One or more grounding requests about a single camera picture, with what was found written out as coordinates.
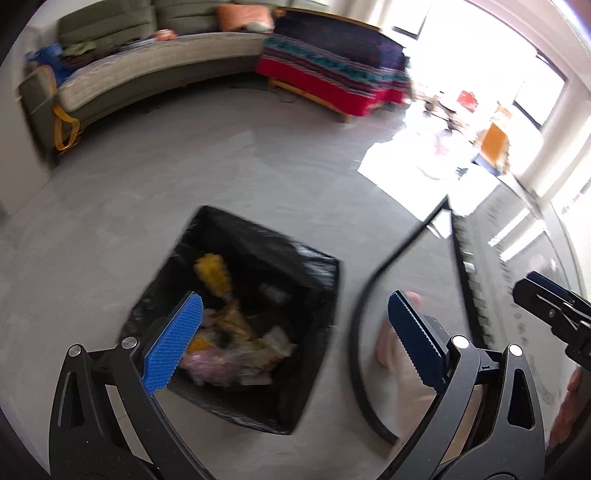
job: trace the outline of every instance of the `metal screw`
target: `metal screw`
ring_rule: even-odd
[[[523,355],[523,350],[521,349],[521,347],[519,345],[514,344],[514,343],[509,345],[509,351],[515,356]]]
[[[452,343],[460,349],[468,348],[468,346],[470,345],[468,339],[462,335],[456,335],[455,337],[453,337]]]
[[[70,356],[80,355],[81,351],[82,351],[82,348],[80,347],[80,345],[72,345],[70,347],[70,349],[68,350],[68,355],[70,355]]]
[[[136,337],[126,337],[121,342],[121,346],[126,350],[129,350],[138,344],[138,339]]]

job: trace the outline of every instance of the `trash bin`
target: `trash bin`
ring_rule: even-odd
[[[202,296],[205,308],[221,308],[223,300],[209,293],[193,269],[195,260],[210,252],[223,257],[233,295],[245,315],[266,308],[266,290],[281,293],[284,301],[277,309],[293,327],[288,335],[297,347],[273,370],[270,385],[199,386],[177,368],[168,388],[238,425],[290,434],[302,415],[334,327],[338,259],[224,210],[203,206],[131,309],[121,338],[141,336],[189,290]]]

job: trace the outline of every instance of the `white curtain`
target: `white curtain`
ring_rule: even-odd
[[[352,0],[347,16],[370,25],[383,27],[392,2],[393,0]]]

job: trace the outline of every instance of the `strap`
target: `strap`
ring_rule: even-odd
[[[57,84],[56,78],[53,75],[53,70],[48,65],[40,65],[39,68],[45,74],[50,95],[57,95]],[[57,100],[54,100],[53,113],[56,116],[56,120],[53,124],[53,142],[58,151],[64,152],[76,145],[80,140],[80,120],[68,115],[66,111],[61,107],[61,105],[57,103]],[[66,145],[64,145],[62,138],[62,121],[68,122],[70,125],[72,125],[72,128],[70,130],[70,138]]]

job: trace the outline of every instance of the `floor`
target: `floor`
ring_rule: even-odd
[[[392,140],[404,115],[382,109],[341,124],[333,112],[267,92],[247,76],[168,92],[89,128],[44,190],[0,226],[0,403],[36,458],[48,465],[51,402],[67,348],[113,347],[187,219],[211,204],[340,258],[337,328],[291,436],[235,426],[167,390],[158,401],[220,479],[375,478],[389,446],[355,404],[346,327],[363,282],[418,220],[358,168],[372,146]],[[417,291],[426,313],[446,324],[462,315],[452,261],[449,239],[424,235],[381,294]],[[362,357],[369,374],[389,381],[371,361],[381,308],[363,333]],[[392,398],[380,402],[395,429]]]

